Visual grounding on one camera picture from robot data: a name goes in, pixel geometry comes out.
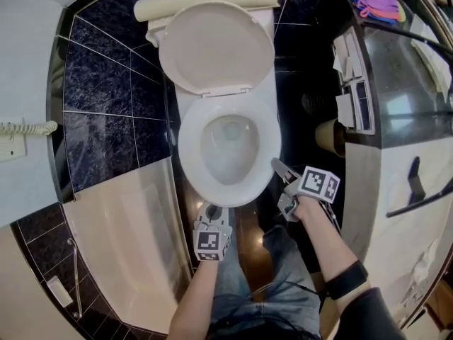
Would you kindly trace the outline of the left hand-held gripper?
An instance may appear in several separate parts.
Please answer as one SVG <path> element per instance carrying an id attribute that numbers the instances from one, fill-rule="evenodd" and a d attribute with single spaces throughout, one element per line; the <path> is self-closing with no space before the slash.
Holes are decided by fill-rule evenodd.
<path id="1" fill-rule="evenodd" d="M 210 208 L 208 202 L 199 208 L 193 230 L 194 252 L 199 261 L 223 261 L 233 232 L 229 226 L 229 209 L 212 205 L 210 214 Z"/>

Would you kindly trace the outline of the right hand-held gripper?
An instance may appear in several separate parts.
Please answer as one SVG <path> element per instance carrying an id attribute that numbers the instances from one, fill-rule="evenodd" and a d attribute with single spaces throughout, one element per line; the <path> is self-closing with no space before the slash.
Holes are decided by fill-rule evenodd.
<path id="1" fill-rule="evenodd" d="M 272 158 L 271 166 L 284 182 L 277 206 L 286 221 L 297 221 L 294 212 L 299 204 L 298 197 L 307 196 L 319 202 L 331 222 L 337 222 L 331 207 L 340 185 L 336 175 L 312 166 L 306 166 L 303 173 L 298 174 L 278 158 Z"/>

